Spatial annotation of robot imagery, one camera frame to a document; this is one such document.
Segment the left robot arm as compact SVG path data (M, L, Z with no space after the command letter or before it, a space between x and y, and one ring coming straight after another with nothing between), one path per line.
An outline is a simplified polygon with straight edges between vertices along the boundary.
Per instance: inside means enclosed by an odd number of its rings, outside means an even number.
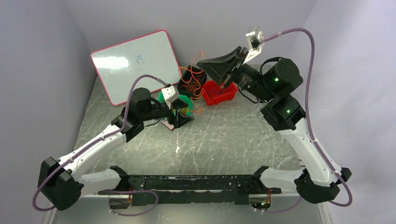
M103 190L114 190L117 194L127 192L129 176L118 166L89 175L86 171L110 150L136 137L144 130L145 121L166 119L172 127L180 128L194 120L182 112L188 104L180 99L174 86L169 85L161 91L163 102L153 98L146 88L133 90L121 114L94 139L59 159L45 159L41 163L37 191L58 210L68 209L90 193Z

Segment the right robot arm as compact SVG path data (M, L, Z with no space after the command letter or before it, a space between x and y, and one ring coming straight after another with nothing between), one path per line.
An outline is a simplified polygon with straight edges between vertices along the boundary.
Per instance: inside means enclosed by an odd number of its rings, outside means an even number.
M200 60L197 66L218 87L235 84L264 103L261 114L266 122L305 163L305 168L299 170L259 168L253 175L253 190L257 193L272 188L292 190L313 204L333 203L340 192L339 185L346 183L352 173L319 149L308 125L308 113L292 97L291 93L303 83L298 67L288 58L273 57L269 59L272 67L263 72L245 63L247 55L246 48L237 47L225 56Z

